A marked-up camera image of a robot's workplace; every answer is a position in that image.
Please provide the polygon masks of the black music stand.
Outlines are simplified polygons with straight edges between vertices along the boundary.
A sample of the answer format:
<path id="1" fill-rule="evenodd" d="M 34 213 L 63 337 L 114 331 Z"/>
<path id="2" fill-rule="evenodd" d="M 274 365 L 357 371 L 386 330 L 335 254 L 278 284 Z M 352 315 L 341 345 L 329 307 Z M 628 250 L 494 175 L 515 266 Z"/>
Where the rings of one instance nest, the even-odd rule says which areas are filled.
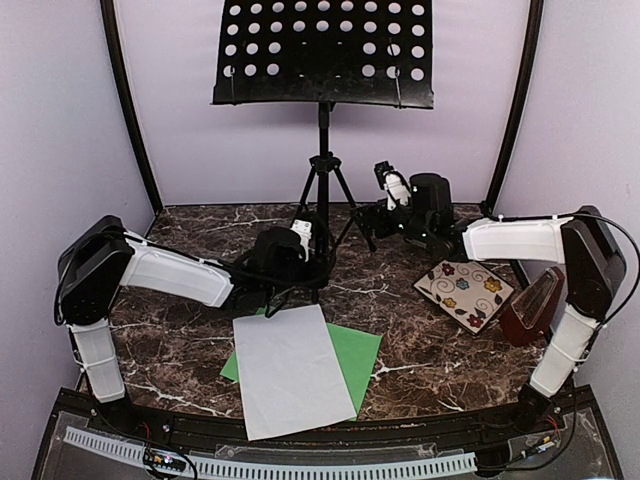
<path id="1" fill-rule="evenodd" d="M 339 104 L 434 106 L 432 5 L 428 1 L 228 1 L 212 101 L 216 105 L 313 103 L 319 151 L 310 160 L 294 217 L 311 221 L 310 249 L 327 260 L 339 238 L 329 227 L 329 181 L 341 178 L 330 150 Z"/>

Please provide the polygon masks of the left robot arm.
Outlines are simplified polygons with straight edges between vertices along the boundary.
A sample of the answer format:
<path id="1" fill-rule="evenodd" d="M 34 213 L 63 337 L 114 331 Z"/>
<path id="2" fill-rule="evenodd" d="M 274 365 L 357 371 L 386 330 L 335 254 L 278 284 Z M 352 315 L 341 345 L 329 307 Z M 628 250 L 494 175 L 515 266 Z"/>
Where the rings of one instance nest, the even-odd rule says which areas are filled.
<path id="1" fill-rule="evenodd" d="M 327 260 L 309 244 L 313 224 L 261 232 L 253 247 L 232 262 L 208 260 L 154 243 L 107 215 L 90 227 L 58 260 L 54 321 L 67 327 L 76 360 L 88 377 L 101 417 L 120 436 L 141 427 L 140 412 L 124 399 L 127 390 L 110 333 L 109 314 L 123 287 L 153 290 L 206 307 L 276 311 L 297 288 L 320 289 Z"/>

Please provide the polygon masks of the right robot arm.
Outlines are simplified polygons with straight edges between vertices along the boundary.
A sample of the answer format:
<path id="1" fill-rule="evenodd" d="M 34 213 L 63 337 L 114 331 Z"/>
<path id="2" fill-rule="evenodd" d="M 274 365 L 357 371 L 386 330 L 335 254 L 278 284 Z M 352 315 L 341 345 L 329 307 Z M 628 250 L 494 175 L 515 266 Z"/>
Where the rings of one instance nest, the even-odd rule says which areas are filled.
<path id="1" fill-rule="evenodd" d="M 434 173 L 404 178 L 388 162 L 377 164 L 374 172 L 386 197 L 361 209 L 360 226 L 368 235 L 383 239 L 399 234 L 434 260 L 529 260 L 563 266 L 563 315 L 510 413 L 517 432 L 534 432 L 615 314 L 611 305 L 627 266 L 611 233 L 614 222 L 591 205 L 560 215 L 458 219 L 446 178 Z"/>

